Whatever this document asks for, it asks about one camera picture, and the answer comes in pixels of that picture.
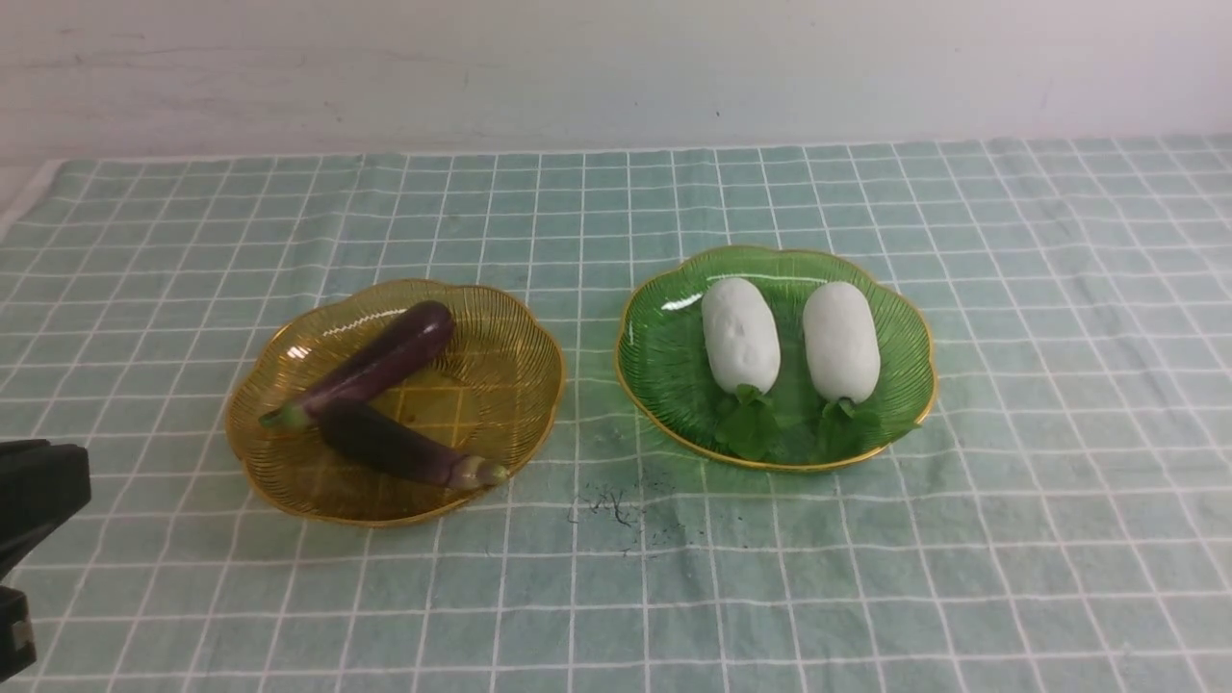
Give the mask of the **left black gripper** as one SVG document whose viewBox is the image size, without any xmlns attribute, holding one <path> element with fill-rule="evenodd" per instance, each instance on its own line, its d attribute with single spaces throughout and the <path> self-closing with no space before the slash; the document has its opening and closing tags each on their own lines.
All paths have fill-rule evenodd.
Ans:
<svg viewBox="0 0 1232 693">
<path fill-rule="evenodd" d="M 87 448 L 49 440 L 1 443 L 1 578 L 91 499 Z M 23 592 L 1 587 L 1 679 L 37 658 Z"/>
</svg>

